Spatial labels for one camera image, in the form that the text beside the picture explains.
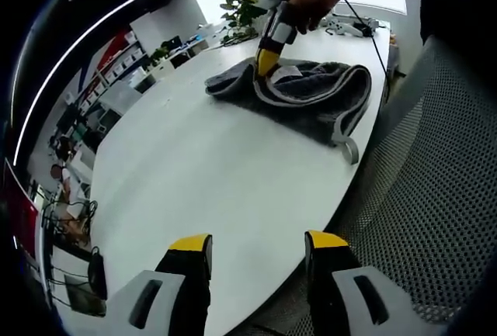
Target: black cable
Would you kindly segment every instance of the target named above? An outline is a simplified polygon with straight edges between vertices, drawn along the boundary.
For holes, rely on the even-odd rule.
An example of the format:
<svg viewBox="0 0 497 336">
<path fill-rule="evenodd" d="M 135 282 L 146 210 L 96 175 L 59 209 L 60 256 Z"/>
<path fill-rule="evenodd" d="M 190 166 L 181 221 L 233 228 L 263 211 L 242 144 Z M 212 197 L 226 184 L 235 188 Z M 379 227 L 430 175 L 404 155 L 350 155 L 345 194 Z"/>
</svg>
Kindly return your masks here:
<svg viewBox="0 0 497 336">
<path fill-rule="evenodd" d="M 73 310 L 72 309 L 72 306 L 70 303 L 66 303 L 65 301 L 62 301 L 61 299 L 59 299 L 58 297 L 55 297 L 54 295 L 50 294 L 50 296 L 52 297 L 52 299 L 58 301 L 59 303 L 65 305 L 66 307 L 68 307 L 69 309 Z M 91 315 L 91 316 L 94 316 L 94 317 L 105 317 L 105 314 L 104 313 L 83 313 L 83 314 L 87 314 L 87 315 Z"/>
<path fill-rule="evenodd" d="M 73 284 L 73 283 L 61 282 L 60 280 L 56 280 L 56 279 L 48 279 L 48 281 L 52 282 L 53 284 L 57 284 L 58 286 L 68 286 L 68 287 L 80 287 L 80 286 L 84 286 L 85 284 L 89 284 L 89 282 Z"/>
<path fill-rule="evenodd" d="M 73 202 L 73 203 L 66 203 L 66 202 L 62 202 L 60 200 L 54 200 L 53 202 L 50 202 L 48 203 L 44 208 L 43 208 L 43 211 L 48 208 L 49 206 L 53 205 L 53 204 L 64 204 L 66 206 L 75 206 L 76 204 L 82 204 L 84 206 L 88 205 L 88 208 L 89 208 L 89 214 L 88 216 L 85 216 L 85 217 L 80 217 L 80 218 L 71 218 L 71 219 L 68 219 L 68 218 L 57 218 L 57 217 L 48 217 L 48 216 L 44 216 L 43 218 L 45 220 L 52 220 L 52 221 L 62 221 L 62 222 L 68 222 L 68 221 L 84 221 L 84 220 L 91 220 L 93 218 L 93 216 L 95 216 L 95 211 L 98 207 L 98 203 L 96 200 L 92 200 L 91 202 L 88 202 L 88 201 L 82 201 L 82 202 Z"/>
<path fill-rule="evenodd" d="M 357 14 L 356 10 L 350 5 L 350 2 L 347 0 L 343 0 L 345 3 L 349 6 L 350 10 L 352 10 L 354 16 L 359 20 L 363 26 L 366 28 L 369 28 L 369 26 L 360 18 L 360 16 Z M 388 87 L 388 93 L 390 94 L 390 81 L 388 79 L 388 73 L 387 73 L 387 68 L 385 67 L 383 60 L 381 59 L 380 51 L 378 50 L 378 46 L 376 45 L 376 41 L 374 40 L 374 35 L 371 33 L 371 40 L 373 41 L 374 49 L 376 50 L 376 54 L 378 56 L 378 59 L 380 60 L 381 63 L 381 68 L 383 69 L 383 72 L 385 74 L 385 81 L 387 82 L 387 87 Z"/>
<path fill-rule="evenodd" d="M 57 200 L 53 200 L 42 208 L 42 210 L 41 210 L 41 215 L 43 216 L 43 219 L 41 220 L 41 227 L 42 228 L 45 228 L 45 221 L 53 222 L 53 220 L 51 219 L 51 215 L 50 215 L 50 217 L 45 216 L 45 212 L 47 211 L 49 206 L 53 206 L 55 203 L 59 203 L 59 202 Z"/>
<path fill-rule="evenodd" d="M 39 192 L 38 190 L 36 191 L 36 193 L 37 193 L 39 196 L 41 196 L 42 198 L 44 198 L 46 201 L 48 201 L 47 197 L 46 197 L 44 194 L 42 194 L 42 193 L 41 193 L 41 192 Z"/>
<path fill-rule="evenodd" d="M 80 277 L 80 278 L 88 278 L 88 276 L 87 276 L 87 275 L 73 274 L 72 272 L 67 272 L 67 271 L 65 271 L 65 270 L 63 270 L 63 269 L 61 269 L 61 268 L 58 268 L 58 267 L 56 267 L 56 266 L 53 266 L 53 265 L 52 265 L 52 268 L 54 268 L 55 270 L 58 270 L 59 272 L 63 272 L 63 273 L 65 273 L 65 274 L 68 274 L 68 275 L 78 276 L 78 277 Z"/>
<path fill-rule="evenodd" d="M 357 14 L 356 10 L 350 5 L 350 2 L 347 0 L 343 0 L 345 3 L 349 6 L 350 10 L 354 13 L 354 16 L 363 24 L 363 26 L 367 27 L 367 24 L 360 18 L 360 16 Z M 383 73 L 385 74 L 385 81 L 387 82 L 387 87 L 388 87 L 388 94 L 390 94 L 390 80 L 388 79 L 388 73 L 387 73 L 387 68 L 385 67 L 383 60 L 381 59 L 380 51 L 378 50 L 378 45 L 376 45 L 376 41 L 374 39 L 374 35 L 371 33 L 371 41 L 373 41 L 374 49 L 376 50 L 376 55 L 378 56 L 378 59 L 380 60 L 381 63 L 381 68 L 383 68 Z"/>
<path fill-rule="evenodd" d="M 58 301 L 59 303 L 64 304 L 66 307 L 69 307 L 69 308 L 71 308 L 71 309 L 72 309 L 72 306 L 71 306 L 69 303 L 66 303 L 65 301 L 62 301 L 61 299 L 59 299 L 58 297 L 55 297 L 55 296 L 54 296 L 54 295 L 52 295 L 52 294 L 51 294 L 51 296 L 52 296 L 52 299 L 54 299 L 54 300 Z"/>
</svg>

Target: white table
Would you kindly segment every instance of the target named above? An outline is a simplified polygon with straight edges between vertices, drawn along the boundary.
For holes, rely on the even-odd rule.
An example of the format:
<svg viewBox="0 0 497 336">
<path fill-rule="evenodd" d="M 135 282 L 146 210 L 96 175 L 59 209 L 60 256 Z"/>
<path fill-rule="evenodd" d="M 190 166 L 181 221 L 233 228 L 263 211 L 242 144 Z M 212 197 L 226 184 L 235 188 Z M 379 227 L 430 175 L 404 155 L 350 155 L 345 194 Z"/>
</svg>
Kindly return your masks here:
<svg viewBox="0 0 497 336">
<path fill-rule="evenodd" d="M 81 180 L 81 182 L 91 184 L 93 178 L 93 165 L 95 164 L 95 153 L 82 142 L 76 155 L 66 163 Z"/>
<path fill-rule="evenodd" d="M 375 37 L 386 65 L 389 31 Z M 177 239 L 213 234 L 206 336 L 230 331 L 274 293 L 304 257 L 304 232 L 326 226 L 357 170 L 339 149 L 205 94 L 207 78 L 253 56 L 257 43 L 203 52 L 167 88 L 151 88 L 110 131 L 94 167 L 92 243 L 109 296 L 155 269 Z M 362 156 L 384 85 L 371 40 L 321 29 L 283 56 L 370 69 L 369 106 L 352 134 Z"/>
<path fill-rule="evenodd" d="M 180 54 L 184 54 L 184 53 L 186 53 L 188 58 L 191 59 L 191 56 L 189 55 L 188 51 L 190 51 L 193 48 L 200 46 L 200 45 L 204 45 L 206 48 L 208 47 L 207 41 L 205 39 L 193 41 L 192 43 L 188 44 L 187 47 L 184 47 L 183 49 L 176 51 L 172 56 L 167 57 L 166 60 L 170 61 L 171 59 L 174 59 L 174 58 L 178 57 Z"/>
</svg>

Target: potted plant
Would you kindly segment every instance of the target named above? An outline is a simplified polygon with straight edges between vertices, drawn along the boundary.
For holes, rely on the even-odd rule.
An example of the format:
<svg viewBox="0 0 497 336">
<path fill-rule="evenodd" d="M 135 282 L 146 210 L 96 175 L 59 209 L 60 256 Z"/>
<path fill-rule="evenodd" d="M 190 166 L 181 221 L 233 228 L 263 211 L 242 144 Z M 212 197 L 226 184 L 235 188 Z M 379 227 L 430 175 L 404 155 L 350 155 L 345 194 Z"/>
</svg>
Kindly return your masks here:
<svg viewBox="0 0 497 336">
<path fill-rule="evenodd" d="M 252 26 L 254 19 L 266 14 L 266 10 L 255 7 L 248 0 L 226 0 L 220 7 L 228 11 L 221 18 L 229 21 L 228 34 L 221 40 L 221 45 L 234 45 L 257 37 Z"/>
<path fill-rule="evenodd" d="M 152 65 L 155 67 L 160 63 L 161 59 L 167 58 L 169 55 L 169 50 L 167 47 L 158 47 L 155 49 L 154 53 L 150 56 Z"/>
</svg>

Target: folded towel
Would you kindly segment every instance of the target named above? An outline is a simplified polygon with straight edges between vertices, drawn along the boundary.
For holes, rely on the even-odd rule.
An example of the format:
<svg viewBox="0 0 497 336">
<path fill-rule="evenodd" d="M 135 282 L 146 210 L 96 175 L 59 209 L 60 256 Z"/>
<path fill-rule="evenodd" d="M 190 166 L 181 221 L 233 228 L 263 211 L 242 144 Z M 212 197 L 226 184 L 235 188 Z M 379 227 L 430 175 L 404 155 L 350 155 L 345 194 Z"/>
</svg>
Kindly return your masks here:
<svg viewBox="0 0 497 336">
<path fill-rule="evenodd" d="M 206 92 L 319 143 L 342 145 L 347 160 L 357 163 L 359 152 L 349 135 L 367 107 L 371 92 L 367 68 L 285 59 L 280 60 L 280 68 L 271 78 L 256 78 L 254 58 L 249 58 L 206 80 Z"/>
</svg>

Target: electrical wire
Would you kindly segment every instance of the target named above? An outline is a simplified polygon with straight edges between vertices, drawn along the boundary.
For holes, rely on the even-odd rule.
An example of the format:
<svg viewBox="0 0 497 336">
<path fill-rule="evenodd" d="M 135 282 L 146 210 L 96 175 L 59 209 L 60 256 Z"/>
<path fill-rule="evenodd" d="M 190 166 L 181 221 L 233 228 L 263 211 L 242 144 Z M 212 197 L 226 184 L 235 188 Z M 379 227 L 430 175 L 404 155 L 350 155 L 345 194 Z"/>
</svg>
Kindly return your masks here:
<svg viewBox="0 0 497 336">
<path fill-rule="evenodd" d="M 71 309 L 72 309 L 72 306 L 71 306 L 69 303 L 66 303 L 65 301 L 62 301 L 61 299 L 59 299 L 58 297 L 55 297 L 55 296 L 54 296 L 54 295 L 52 295 L 52 294 L 51 294 L 51 296 L 52 296 L 52 299 L 54 299 L 54 300 L 58 301 L 59 303 L 64 304 L 66 307 L 69 307 L 69 308 L 71 308 Z"/>
<path fill-rule="evenodd" d="M 73 202 L 73 203 L 66 203 L 66 202 L 61 202 L 61 201 L 58 201 L 58 200 L 54 200 L 53 202 L 50 202 L 48 203 L 44 208 L 43 208 L 43 211 L 48 208 L 49 206 L 51 205 L 54 205 L 54 204 L 65 204 L 67 206 L 75 206 L 77 204 L 82 204 L 84 206 L 88 206 L 88 210 L 89 210 L 89 213 L 88 213 L 88 216 L 84 216 L 84 217 L 79 217 L 79 218 L 71 218 L 71 219 L 68 219 L 68 218 L 58 218 L 58 217 L 53 217 L 53 216 L 44 216 L 43 214 L 43 219 L 44 220 L 48 220 L 48 221 L 51 221 L 51 222 L 71 222 L 71 221 L 84 221 L 84 225 L 83 225 L 83 232 L 85 232 L 85 230 L 87 232 L 89 232 L 89 224 L 91 223 L 92 221 L 92 218 L 95 216 L 95 211 L 98 207 L 98 203 L 96 202 L 96 200 L 93 200 L 91 202 Z"/>
<path fill-rule="evenodd" d="M 65 301 L 59 299 L 58 297 L 50 294 L 50 296 L 52 297 L 52 299 L 58 301 L 59 303 L 65 305 L 66 307 L 68 307 L 69 309 L 73 310 L 72 306 L 70 303 L 66 303 Z M 91 316 L 94 316 L 94 317 L 105 317 L 105 313 L 85 313 L 87 315 L 91 315 Z"/>
<path fill-rule="evenodd" d="M 350 5 L 350 2 L 348 0 L 343 0 L 347 6 L 349 6 L 350 10 L 354 14 L 354 16 L 359 20 L 359 22 L 362 23 L 363 26 L 368 27 L 368 25 L 360 18 L 360 16 L 357 14 L 356 10 Z M 376 41 L 374 39 L 374 35 L 371 33 L 371 40 L 373 41 L 374 49 L 376 50 L 376 54 L 378 56 L 378 59 L 380 60 L 381 63 L 381 68 L 383 69 L 383 72 L 385 74 L 385 81 L 387 82 L 387 87 L 388 91 L 390 92 L 390 80 L 388 79 L 388 73 L 387 73 L 387 68 L 385 67 L 383 60 L 381 59 L 380 51 L 378 50 L 378 45 L 376 45 Z"/>
<path fill-rule="evenodd" d="M 37 193 L 39 196 L 41 196 L 42 198 L 44 198 L 46 201 L 48 201 L 47 197 L 46 197 L 44 194 L 42 194 L 42 193 L 41 193 L 41 192 L 39 192 L 38 190 L 36 191 L 36 193 Z"/>
<path fill-rule="evenodd" d="M 80 286 L 84 286 L 85 284 L 89 284 L 89 282 L 73 284 L 73 283 L 61 282 L 60 280 L 56 280 L 56 279 L 48 279 L 48 281 L 52 282 L 53 284 L 57 284 L 59 286 L 68 286 L 68 287 L 80 287 Z"/>
<path fill-rule="evenodd" d="M 55 270 L 58 270 L 59 272 L 63 272 L 64 274 L 68 274 L 68 275 L 72 275 L 72 276 L 78 276 L 79 278 L 88 278 L 87 275 L 73 274 L 72 272 L 68 272 L 66 270 L 63 270 L 63 269 L 58 268 L 58 267 L 53 266 L 53 265 L 52 265 L 52 268 L 54 268 Z"/>
</svg>

